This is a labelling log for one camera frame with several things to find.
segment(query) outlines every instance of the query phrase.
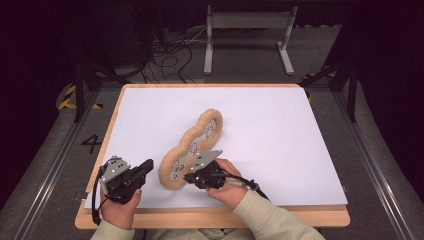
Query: human hand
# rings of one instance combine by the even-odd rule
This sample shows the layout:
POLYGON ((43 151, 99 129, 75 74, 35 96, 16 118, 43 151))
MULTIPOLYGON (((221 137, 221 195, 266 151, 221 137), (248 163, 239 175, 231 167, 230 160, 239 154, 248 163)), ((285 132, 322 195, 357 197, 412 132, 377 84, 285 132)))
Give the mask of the human hand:
MULTIPOLYGON (((241 173, 234 167, 234 165, 227 159, 217 158, 215 160, 219 167, 227 173, 241 177, 241 173)), ((234 181, 234 178, 225 178, 226 181, 234 181)), ((220 189, 209 188, 208 196, 217 199, 227 205, 230 208, 236 208, 246 195, 247 187, 234 186, 229 183, 224 183, 224 186, 220 189)))
MULTIPOLYGON (((103 202, 106 196, 103 189, 100 190, 100 202, 103 202)), ((141 200, 141 189, 134 192, 131 200, 126 204, 106 200, 101 206, 102 218, 108 223, 125 230, 131 230, 134 221, 134 213, 138 203, 141 200)))

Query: white paper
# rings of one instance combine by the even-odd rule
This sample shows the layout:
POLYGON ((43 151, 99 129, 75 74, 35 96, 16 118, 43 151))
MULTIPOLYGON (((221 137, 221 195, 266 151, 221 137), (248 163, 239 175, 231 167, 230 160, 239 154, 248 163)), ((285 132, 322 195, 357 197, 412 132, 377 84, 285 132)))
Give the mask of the white paper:
POLYGON ((132 166, 154 160, 140 208, 223 206, 194 185, 166 190, 157 173, 166 153, 209 108, 224 119, 212 150, 222 149, 220 158, 254 179, 275 205, 347 204, 302 88, 126 88, 103 163, 113 155, 132 166))

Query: forearm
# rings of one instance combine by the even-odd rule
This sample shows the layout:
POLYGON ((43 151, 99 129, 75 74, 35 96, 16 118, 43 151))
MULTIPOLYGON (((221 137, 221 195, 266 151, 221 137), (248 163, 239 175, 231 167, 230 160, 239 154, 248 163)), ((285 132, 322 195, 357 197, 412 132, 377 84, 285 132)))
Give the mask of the forearm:
POLYGON ((290 212, 274 206, 253 191, 248 191, 234 209, 257 240, 324 239, 314 228, 297 220, 290 212))
POLYGON ((99 227, 97 228, 94 235, 91 237, 92 240, 130 240, 134 237, 134 229, 124 230, 118 228, 105 220, 100 222, 99 227))

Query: person's arm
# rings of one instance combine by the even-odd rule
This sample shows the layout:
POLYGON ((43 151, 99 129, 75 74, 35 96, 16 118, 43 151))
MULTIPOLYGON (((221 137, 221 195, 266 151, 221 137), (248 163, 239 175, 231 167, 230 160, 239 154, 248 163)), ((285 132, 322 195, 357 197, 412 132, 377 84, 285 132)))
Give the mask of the person's arm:
POLYGON ((301 223, 290 212, 276 207, 253 191, 247 191, 234 213, 249 226, 256 240, 324 239, 314 228, 301 223))
POLYGON ((138 189, 126 204, 115 203, 111 200, 105 201, 105 196, 101 190, 100 201, 105 201, 101 206, 102 221, 91 239, 132 239, 135 233, 132 228, 134 212, 140 199, 141 190, 138 189))
MULTIPOLYGON (((226 159, 216 161, 225 172, 241 176, 230 161, 226 159)), ((290 212, 276 207, 246 187, 225 183, 220 189, 208 189, 208 195, 233 208, 234 213, 243 219, 257 240, 324 239, 314 228, 301 223, 290 212)))

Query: number 4 label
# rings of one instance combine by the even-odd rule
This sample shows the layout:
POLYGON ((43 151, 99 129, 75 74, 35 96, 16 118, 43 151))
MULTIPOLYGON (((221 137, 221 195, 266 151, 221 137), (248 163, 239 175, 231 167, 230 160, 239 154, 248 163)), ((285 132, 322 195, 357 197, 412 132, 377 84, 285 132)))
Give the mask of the number 4 label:
POLYGON ((97 142, 97 139, 98 138, 99 138, 99 136, 97 136, 96 134, 94 134, 93 136, 91 136, 90 138, 88 138, 87 140, 85 140, 84 142, 82 142, 81 145, 89 145, 89 146, 91 146, 90 153, 93 153, 94 147, 96 145, 101 145, 102 144, 102 142, 97 142))

